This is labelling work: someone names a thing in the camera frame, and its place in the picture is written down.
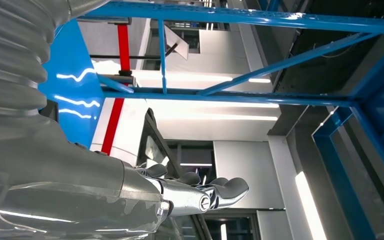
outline window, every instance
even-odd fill
[[[207,184],[216,179],[212,141],[168,140],[167,144],[185,173],[197,173],[201,178],[201,184]]]
[[[260,240],[256,209],[226,208],[204,214],[214,240]]]

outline white ceiling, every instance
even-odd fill
[[[129,48],[130,54],[136,55],[139,51],[137,43],[142,40],[140,31],[137,29],[142,29],[143,24],[133,19],[132,25],[129,26]],[[92,54],[118,54],[117,32],[113,25],[80,24],[80,28]],[[120,63],[117,60],[108,61],[104,67],[97,67],[95,64],[95,69],[100,74],[117,74]],[[162,87],[159,71],[134,70],[133,75],[141,87]],[[168,71],[166,73],[167,87],[178,89],[205,89],[230,81],[237,76],[238,74],[208,72]],[[272,85],[262,82],[244,82],[227,90],[271,92]],[[154,111],[162,136],[165,139],[176,140],[267,141],[267,133],[276,121],[263,119],[279,117],[281,114],[278,107],[267,108],[261,104],[155,99],[147,99],[147,102]]]

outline blue diagonal brace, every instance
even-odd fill
[[[97,76],[98,76],[98,79],[99,79],[100,83],[107,85],[111,89],[114,89],[114,90],[117,90],[117,91],[120,91],[120,92],[126,92],[126,93],[129,93],[129,94],[132,94],[132,93],[135,92],[133,90],[133,88],[128,87],[128,86],[126,86],[124,84],[121,84],[119,82],[116,82],[116,81],[114,81],[112,79],[109,79],[106,76],[102,76],[102,75],[99,75],[99,74],[97,74]]]
[[[167,93],[166,81],[166,36],[164,31],[164,20],[158,20],[158,35],[159,35],[159,55],[161,59],[161,75],[162,75],[162,92]]]
[[[341,48],[345,48],[347,46],[353,45],[355,43],[364,41],[366,39],[370,39],[377,36],[375,33],[366,34],[366,33],[357,33],[348,37],[345,37],[341,40],[317,47],[313,50],[306,51],[304,53],[301,53],[299,55],[293,56],[291,58],[288,58],[284,61],[277,62],[275,64],[269,65],[267,67],[263,67],[261,69],[258,69],[256,71],[252,71],[250,73],[244,74],[242,76],[234,78],[232,81],[225,81],[222,83],[219,83],[217,85],[211,86],[209,88],[206,88],[204,90],[199,91],[197,94],[199,95],[210,95],[219,91],[222,91],[224,89],[233,87],[235,85],[244,83],[248,81],[250,78],[264,76],[267,74],[274,73],[276,71],[288,68],[290,66],[305,62],[307,60],[319,57],[321,55],[336,51]]]

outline blue metal frame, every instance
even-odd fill
[[[261,0],[261,7],[267,7],[267,1]],[[269,10],[276,10],[278,0],[271,0]],[[379,114],[370,107],[361,107],[369,97],[384,86],[384,57],[371,68],[367,76],[347,96],[311,95],[311,94],[279,94],[260,92],[232,92],[225,89],[244,83],[250,78],[267,75],[284,68],[319,57],[326,53],[356,44],[384,34],[384,19],[362,18],[346,16],[327,16],[306,13],[290,13],[276,11],[261,11],[250,9],[231,9],[214,7],[197,7],[184,5],[150,4],[137,2],[112,1],[88,14],[82,16],[92,20],[117,20],[125,17],[151,18],[158,20],[160,35],[162,88],[133,87],[129,91],[104,91],[106,97],[136,98],[136,99],[169,99],[169,100],[195,100],[195,101],[223,101],[245,103],[273,103],[286,105],[315,105],[338,106],[329,118],[323,123],[313,138],[323,158],[328,161],[327,168],[331,177],[335,179],[335,189],[344,207],[345,214],[352,228],[355,239],[375,239],[373,231],[364,215],[358,199],[347,179],[341,165],[331,136],[352,115],[354,115],[366,131],[368,137],[379,151],[384,160],[384,132],[373,127],[367,112],[372,111],[373,116]],[[305,53],[293,56],[284,61],[266,66],[262,69],[239,76],[232,81],[223,82],[207,89],[171,89],[167,88],[166,62],[165,62],[165,36],[164,20],[237,23],[272,27],[288,27],[301,29],[345,31],[356,33],[333,43],[312,49]]]
[[[365,34],[365,33],[357,33],[354,35],[351,35],[349,37],[343,38],[341,40],[317,47],[315,49],[312,49],[310,51],[306,51],[304,53],[298,54],[296,56],[290,57],[288,59],[285,59],[283,61],[277,62],[275,64],[263,67],[261,69],[258,69],[256,71],[252,71],[250,73],[244,74],[242,76],[238,76],[232,81],[226,81],[219,83],[217,85],[211,86],[207,89],[199,91],[197,94],[199,95],[210,95],[219,91],[222,91],[224,89],[233,87],[235,85],[244,83],[248,81],[250,78],[260,77],[267,74],[274,73],[276,71],[294,66],[296,64],[300,64],[302,62],[305,62],[307,60],[319,57],[321,55],[325,55],[327,53],[336,51],[338,49],[342,49],[345,47],[348,47],[350,45],[356,44],[358,42],[364,41],[366,39],[371,39],[373,37],[376,37],[376,33],[372,34]]]

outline fluorescent light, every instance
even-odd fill
[[[250,78],[250,79],[248,80],[248,82],[250,82],[250,83],[269,84],[269,83],[271,83],[272,81],[270,81],[270,79],[267,79],[267,78]]]
[[[270,108],[278,109],[275,103],[230,102],[230,101],[192,101],[192,100],[151,100],[148,102],[153,109],[185,109],[185,108]]]
[[[220,226],[221,240],[228,240],[228,232],[226,231],[226,224]]]
[[[206,24],[206,29],[209,29],[209,23]],[[99,61],[93,64],[99,74],[117,74],[120,70],[120,64],[112,60]],[[161,81],[163,75],[160,71],[133,71],[132,76],[138,79],[158,80]],[[166,72],[165,78],[168,81],[200,81],[200,82],[229,82],[233,80],[231,76],[217,76],[193,73]],[[250,78],[251,83],[271,83],[268,78]]]
[[[234,114],[212,114],[212,113],[188,113],[188,112],[164,112],[155,114],[156,119],[175,120],[253,120],[253,121],[277,121],[276,116],[254,116]]]
[[[312,238],[314,240],[326,240],[325,231],[323,230],[322,222],[317,213],[316,204],[314,203],[306,175],[303,171],[295,177],[295,182],[298,187],[299,197],[301,198],[301,203],[304,207]]]
[[[180,166],[192,166],[192,167],[211,167],[211,163],[180,163]]]

